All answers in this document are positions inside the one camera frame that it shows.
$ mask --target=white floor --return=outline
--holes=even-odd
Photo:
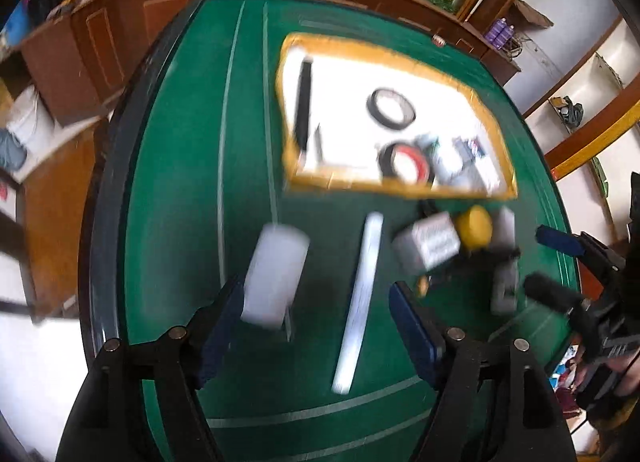
[[[15,194],[0,201],[15,219]],[[18,262],[0,253],[0,298],[24,303]],[[80,324],[47,319],[33,325],[25,316],[0,313],[0,411],[27,451],[46,460],[58,444],[86,375]]]

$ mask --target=green table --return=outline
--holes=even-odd
[[[153,51],[165,52],[164,65],[147,60],[139,71],[148,76],[153,74],[149,68],[158,68],[156,87],[146,93],[150,109],[137,132],[135,126],[127,127],[127,104],[114,131],[112,155],[128,139],[131,157],[127,162],[126,157],[110,156],[95,218],[115,211],[105,233],[114,237],[116,250],[102,240],[94,222],[92,261],[107,257],[122,268],[111,287],[116,309],[100,310],[98,300],[109,289],[100,291],[99,266],[92,272],[95,346],[110,331],[140,343],[156,339],[171,325],[187,323],[216,296],[225,276],[220,265],[226,276],[246,271],[265,223],[275,219],[295,226],[309,235],[311,245],[291,311],[294,336],[288,343],[284,332],[239,326],[220,375],[198,394],[216,440],[229,461],[407,460],[435,396],[415,376],[391,320],[387,295],[396,280],[415,283],[402,271],[390,242],[418,218],[417,204],[385,195],[287,189],[280,164],[282,120],[274,95],[280,46],[291,32],[358,38],[433,65],[476,89],[500,123],[516,170],[519,197],[508,206],[516,214],[523,252],[521,279],[540,270],[577,289],[574,261],[534,239],[540,224],[568,229],[540,150],[479,62],[451,46],[438,49],[429,35],[398,22],[322,2],[205,0],[189,19],[174,22],[180,24],[187,28],[174,38],[173,50],[162,43],[171,39],[164,34],[160,49]],[[348,78],[337,78],[335,87],[348,84]],[[105,194],[113,191],[117,161],[126,162],[127,173],[114,210]],[[461,211],[472,202],[438,205]],[[353,385],[348,395],[340,396],[331,385],[370,211],[385,216],[380,258]],[[98,239],[106,244],[103,249],[95,244]],[[566,321],[532,302],[526,305],[522,297],[515,319],[497,319],[489,312],[490,293],[491,280],[479,277],[435,289],[424,304],[476,339],[524,337],[541,363],[554,362],[566,345]],[[111,324],[98,327],[98,321]],[[152,384],[145,387],[145,398],[150,426],[166,454]]]

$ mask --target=wooden cabinet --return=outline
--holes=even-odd
[[[20,46],[62,125],[105,115],[159,32],[192,0],[89,0],[46,22]],[[517,72],[473,27],[424,0],[325,0],[366,8],[444,37],[481,60],[500,84]]]

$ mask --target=white line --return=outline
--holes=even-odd
[[[317,408],[308,408],[298,412],[279,413],[278,415],[263,415],[255,417],[237,417],[237,418],[208,418],[207,424],[209,428],[253,428],[255,426],[271,426],[273,424],[285,424],[286,422],[294,422],[296,420],[305,420],[307,418],[315,418],[330,413],[343,412],[356,406],[361,406],[387,395],[395,394],[406,388],[410,388],[420,382],[418,376],[414,376],[404,381],[396,382],[386,388],[381,388],[370,394],[361,395],[360,397],[348,398],[341,402],[334,402]]]
[[[304,462],[306,460],[313,460],[316,458],[328,457],[329,455],[335,455],[337,453],[343,453],[350,449],[354,449],[357,447],[361,447],[367,444],[371,444],[377,440],[388,437],[389,435],[393,435],[398,431],[402,431],[403,429],[409,428],[409,426],[413,426],[417,424],[421,420],[426,419],[431,413],[431,410],[427,410],[426,412],[422,412],[420,415],[416,415],[400,424],[396,424],[391,428],[383,429],[373,435],[367,435],[366,437],[359,438],[357,440],[352,440],[351,442],[345,442],[344,444],[339,444],[337,446],[328,447],[325,449],[319,449],[317,451],[310,451],[308,453],[301,453],[299,455],[290,455],[286,457],[277,457],[277,458],[269,458],[268,460],[263,461],[254,461],[254,462]]]
[[[236,32],[234,41],[231,44],[229,53],[229,64],[226,67],[225,93],[222,97],[222,116],[220,116],[220,137],[218,141],[218,270],[220,272],[220,287],[226,283],[225,265],[225,205],[223,202],[223,176],[225,171],[225,139],[226,139],[226,106],[229,97],[229,85],[231,83],[231,69],[234,65],[234,55],[236,54],[236,43],[238,42],[238,31],[240,30],[240,20],[244,11],[244,2],[240,6],[238,21],[236,21]]]
[[[531,334],[529,334],[529,339],[531,339],[538,332],[540,332],[543,329],[543,327],[549,322],[549,320],[551,318],[553,318],[554,316],[555,316],[554,313],[549,313],[549,315],[546,317],[546,319],[542,323],[540,323],[540,326],[538,328],[536,328]]]
[[[489,339],[486,341],[487,343],[491,343],[491,341],[493,341],[494,339],[496,339],[498,336],[500,336],[503,332],[505,332],[506,330],[508,330],[509,328],[511,328],[511,326],[515,325],[518,321],[520,321],[522,318],[525,317],[526,314],[529,314],[529,312],[531,312],[531,310],[533,309],[533,306],[527,307],[524,311],[520,312],[518,315],[512,317],[510,320],[508,320],[507,323],[505,323],[504,325],[502,325],[500,328],[498,328],[498,330],[495,330],[490,336]]]
[[[271,221],[278,223],[278,206],[276,205],[276,188],[273,181],[273,153],[271,152],[271,115],[269,112],[269,42],[267,22],[269,13],[267,2],[262,7],[262,112],[264,113],[264,144],[267,152],[267,178],[269,180],[269,205]]]

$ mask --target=roll of tape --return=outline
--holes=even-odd
[[[408,157],[414,163],[416,170],[416,184],[433,182],[435,174],[427,158],[419,148],[402,142],[389,144],[378,155],[378,165],[380,166],[380,172],[382,172],[383,177],[401,179],[396,167],[394,166],[394,160],[400,153]]]
[[[402,121],[393,119],[389,114],[385,114],[380,108],[381,99],[390,99],[398,104],[402,111]],[[371,117],[375,119],[384,128],[390,130],[401,131],[407,128],[415,121],[415,109],[409,100],[402,94],[390,88],[378,88],[373,91],[367,100],[367,110]]]

